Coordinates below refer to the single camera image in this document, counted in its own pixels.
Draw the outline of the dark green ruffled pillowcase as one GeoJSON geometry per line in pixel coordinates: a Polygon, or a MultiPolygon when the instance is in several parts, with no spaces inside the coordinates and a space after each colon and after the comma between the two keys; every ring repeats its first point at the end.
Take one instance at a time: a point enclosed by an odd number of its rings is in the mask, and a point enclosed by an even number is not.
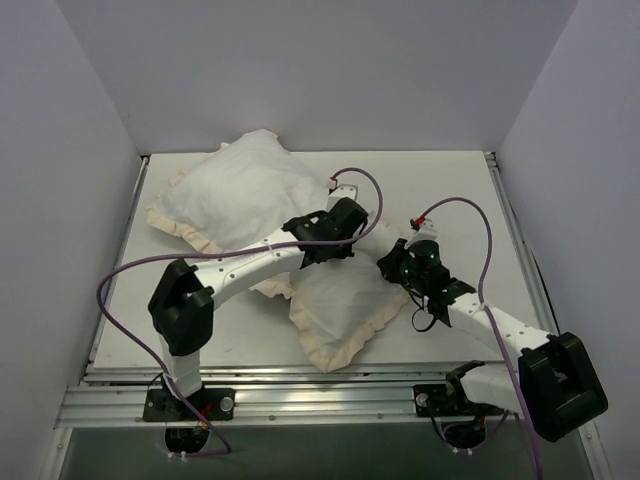
{"type": "Polygon", "coordinates": [[[349,365],[407,300],[376,267],[393,232],[356,196],[353,186],[324,187],[266,130],[172,178],[147,221],[204,260],[171,262],[150,300],[166,363],[196,363],[214,312],[256,290],[289,300],[312,365],[323,372],[349,365]]]}

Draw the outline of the white pillow insert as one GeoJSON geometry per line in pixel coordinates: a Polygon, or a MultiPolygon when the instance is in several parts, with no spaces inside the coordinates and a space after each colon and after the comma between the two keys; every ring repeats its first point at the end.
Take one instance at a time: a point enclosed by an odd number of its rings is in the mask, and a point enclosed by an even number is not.
{"type": "Polygon", "coordinates": [[[381,219],[375,228],[355,243],[354,249],[377,262],[391,252],[402,230],[392,222],[381,219]]]}

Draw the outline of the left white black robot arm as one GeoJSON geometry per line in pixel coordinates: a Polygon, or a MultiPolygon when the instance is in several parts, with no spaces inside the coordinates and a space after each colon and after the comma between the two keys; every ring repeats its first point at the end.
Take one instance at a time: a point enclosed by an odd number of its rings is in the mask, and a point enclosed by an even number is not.
{"type": "Polygon", "coordinates": [[[200,350],[212,337],[214,312],[220,306],[277,275],[350,257],[351,239],[367,218],[355,200],[342,197],[330,210],[292,218],[232,257],[192,265],[172,261],[148,304],[166,366],[166,408],[179,419],[200,411],[200,350]]]}

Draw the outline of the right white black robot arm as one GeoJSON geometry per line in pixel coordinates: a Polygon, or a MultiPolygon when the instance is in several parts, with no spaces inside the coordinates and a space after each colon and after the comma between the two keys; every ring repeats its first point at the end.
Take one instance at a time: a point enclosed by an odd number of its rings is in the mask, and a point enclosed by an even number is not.
{"type": "Polygon", "coordinates": [[[530,326],[490,305],[478,288],[451,275],[433,240],[400,239],[378,260],[382,277],[426,303],[433,319],[471,336],[503,366],[472,360],[447,376],[444,400],[455,412],[476,404],[530,420],[555,442],[608,410],[609,402],[583,342],[530,326]]]}

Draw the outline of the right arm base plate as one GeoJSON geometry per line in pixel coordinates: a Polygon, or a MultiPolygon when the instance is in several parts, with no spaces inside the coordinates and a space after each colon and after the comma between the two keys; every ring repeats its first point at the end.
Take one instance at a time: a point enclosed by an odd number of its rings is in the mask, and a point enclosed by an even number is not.
{"type": "Polygon", "coordinates": [[[456,414],[445,383],[416,384],[412,387],[412,394],[417,417],[449,417],[456,414]]]}

